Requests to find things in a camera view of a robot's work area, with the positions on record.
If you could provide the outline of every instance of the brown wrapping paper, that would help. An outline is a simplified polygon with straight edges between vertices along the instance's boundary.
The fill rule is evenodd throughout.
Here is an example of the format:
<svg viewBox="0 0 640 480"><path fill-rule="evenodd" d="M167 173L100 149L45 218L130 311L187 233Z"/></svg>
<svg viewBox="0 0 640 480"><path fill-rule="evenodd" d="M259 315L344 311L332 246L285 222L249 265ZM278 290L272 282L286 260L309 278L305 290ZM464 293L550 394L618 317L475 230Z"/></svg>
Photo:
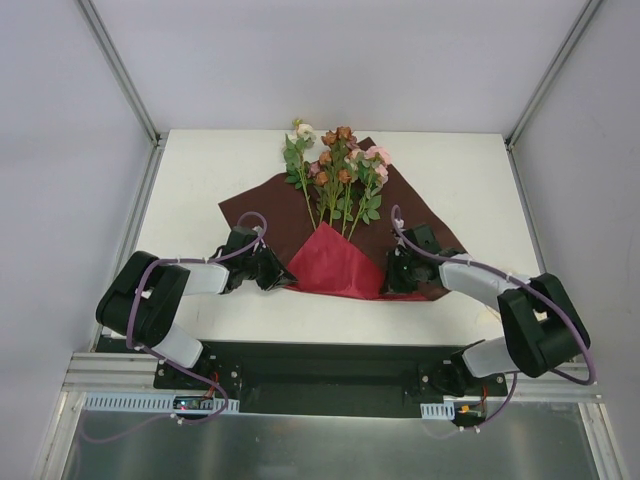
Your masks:
<svg viewBox="0 0 640 480"><path fill-rule="evenodd" d="M375 144L367 138L359 145L366 150ZM372 221L370 225L360 221L351 237L351 243L384 272L387 267L387 252L395 248L397 243L391 225L391 208L397 204L402 209L405 228L426 223L433 229L443 248L464 251L453 232L431 211L400 172L393 165L388 170L389 180L382 189L382 205L378 209L380 220ZM289 264L314 231L303 194L284 182L286 176L286 173L278 174L262 185L219 204L229 226L236 225L240 216L247 211L260 212L268 222L265 242L284 265ZM333 226L340 232L342 222L334 221ZM436 300L448 293L448 290L422 285L420 293L427 300Z"/></svg>

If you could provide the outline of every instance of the black mounting plate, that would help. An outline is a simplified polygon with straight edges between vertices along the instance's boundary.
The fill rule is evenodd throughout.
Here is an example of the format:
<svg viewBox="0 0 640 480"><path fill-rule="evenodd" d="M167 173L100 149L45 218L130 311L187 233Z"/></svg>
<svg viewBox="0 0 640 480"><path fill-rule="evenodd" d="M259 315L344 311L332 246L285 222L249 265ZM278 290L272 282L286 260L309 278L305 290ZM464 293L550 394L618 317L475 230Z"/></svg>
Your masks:
<svg viewBox="0 0 640 480"><path fill-rule="evenodd" d="M421 403L441 403L442 394L428 384L429 372L463 348L203 343L215 355L220 385L240 400L241 412L387 418L419 418ZM465 395L480 397L483 385L490 396L507 394L504 376L493 375ZM166 364L158 365L153 386L209 388Z"/></svg>

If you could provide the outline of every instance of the white wall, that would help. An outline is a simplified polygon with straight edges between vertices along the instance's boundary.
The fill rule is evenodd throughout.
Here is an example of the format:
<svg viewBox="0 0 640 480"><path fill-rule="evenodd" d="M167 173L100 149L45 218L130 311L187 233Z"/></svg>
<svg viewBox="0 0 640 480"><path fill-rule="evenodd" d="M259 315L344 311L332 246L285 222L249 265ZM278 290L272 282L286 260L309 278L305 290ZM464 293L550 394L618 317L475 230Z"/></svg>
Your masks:
<svg viewBox="0 0 640 480"><path fill-rule="evenodd" d="M640 478L640 3L605 2L516 148L547 266L593 339Z"/></svg>
<svg viewBox="0 0 640 480"><path fill-rule="evenodd" d="M585 0L96 0L159 129L509 133Z"/></svg>
<svg viewBox="0 0 640 480"><path fill-rule="evenodd" d="M149 147L74 2L2 2L0 45L0 478L22 480Z"/></svg>

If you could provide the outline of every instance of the flower stem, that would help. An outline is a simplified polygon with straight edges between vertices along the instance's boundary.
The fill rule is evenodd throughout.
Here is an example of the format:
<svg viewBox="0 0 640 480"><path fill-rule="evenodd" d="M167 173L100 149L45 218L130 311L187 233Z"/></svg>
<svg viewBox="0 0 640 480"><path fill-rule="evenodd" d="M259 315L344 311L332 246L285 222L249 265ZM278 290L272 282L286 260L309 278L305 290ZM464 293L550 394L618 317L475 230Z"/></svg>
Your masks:
<svg viewBox="0 0 640 480"><path fill-rule="evenodd" d="M313 213L311 212L311 205L309 204L309 194L307 193L307 172L304 171L304 154L302 152L298 152L298 155L300 156L300 168L298 169L298 173L300 174L300 183L302 184L304 199L307 202L307 211L309 212L309 217L311 218L311 224L313 225L313 229L316 230L318 227L316 226L316 221L313 218Z"/></svg>
<svg viewBox="0 0 640 480"><path fill-rule="evenodd" d="M351 240L351 235L353 235L353 230L356 228L356 224L360 217L362 217L362 213L364 212L364 206L367 204L367 192L371 191L371 181L373 180L373 175L369 175L369 179L367 181L367 188L364 190L364 195L360 199L360 207L358 208L358 214L356 218L353 219L353 225L351 225L351 231L349 232L349 238L347 240Z"/></svg>
<svg viewBox="0 0 640 480"><path fill-rule="evenodd" d="M338 189L336 188L336 175L335 172L333 171L334 169L331 169L331 173L329 175L329 226L331 226L331 224L333 223L333 212L336 209L336 201L337 201L337 195L336 192L338 191Z"/></svg>
<svg viewBox="0 0 640 480"><path fill-rule="evenodd" d="M351 200L351 184L347 184L346 192L344 194L344 212L342 213L342 233L344 237L344 230L347 228L347 213L350 212L349 201Z"/></svg>

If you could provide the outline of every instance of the artificial flower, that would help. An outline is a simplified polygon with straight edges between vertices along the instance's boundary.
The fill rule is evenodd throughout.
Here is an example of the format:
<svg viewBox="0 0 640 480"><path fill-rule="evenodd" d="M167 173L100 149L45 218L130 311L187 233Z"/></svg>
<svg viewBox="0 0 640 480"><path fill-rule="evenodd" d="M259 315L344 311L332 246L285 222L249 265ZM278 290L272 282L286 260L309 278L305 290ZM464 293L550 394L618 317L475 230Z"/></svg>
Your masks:
<svg viewBox="0 0 640 480"><path fill-rule="evenodd" d="M320 163L313 162L309 166L309 173L307 174L309 177L315 177L318 173L320 173Z"/></svg>
<svg viewBox="0 0 640 480"><path fill-rule="evenodd" d="M311 145L307 148L311 147L316 141L316 133L313 131L313 127L308 123L300 123L296 126L296 135L299 138L303 138L304 141L309 141Z"/></svg>
<svg viewBox="0 0 640 480"><path fill-rule="evenodd" d="M380 175L381 177L388 177L389 176L389 172L387 170L387 167L385 167L382 164L378 165L378 168L376 168L376 173L378 175Z"/></svg>
<svg viewBox="0 0 640 480"><path fill-rule="evenodd" d="M329 181L329 175L327 175L327 172L320 172L316 175L316 178L313 180L313 183L315 183L319 187L324 187L328 181Z"/></svg>
<svg viewBox="0 0 640 480"><path fill-rule="evenodd" d="M331 152L329 150L322 152L318 158L318 162L320 162L320 165L323 167L329 165L331 163Z"/></svg>
<svg viewBox="0 0 640 480"><path fill-rule="evenodd" d="M354 148L353 150L351 150L351 151L349 152L349 154L347 155L347 157L349 158L349 160L355 160L355 159L356 159L356 157L357 157L358 155L360 155L361 153L363 153L363 152L362 152L362 150L360 150L359 148Z"/></svg>
<svg viewBox="0 0 640 480"><path fill-rule="evenodd" d="M338 135L335 132L329 130L325 136L322 137L322 143L327 147L332 146L338 140Z"/></svg>
<svg viewBox="0 0 640 480"><path fill-rule="evenodd" d="M380 160L382 160L382 163L385 167L391 165L391 155L384 147L371 147L364 154L365 158L367 159L372 159L376 155L380 156Z"/></svg>
<svg viewBox="0 0 640 480"><path fill-rule="evenodd" d="M349 175L349 171L346 168L343 168L342 170L340 170L338 172L338 179L340 180L340 182L342 183L350 183L351 182L351 175Z"/></svg>
<svg viewBox="0 0 640 480"><path fill-rule="evenodd" d="M349 141L351 139L351 127L338 127L336 133L342 140Z"/></svg>
<svg viewBox="0 0 640 480"><path fill-rule="evenodd" d="M351 135L351 138L347 141L347 148L349 150L360 150L358 146L358 139Z"/></svg>

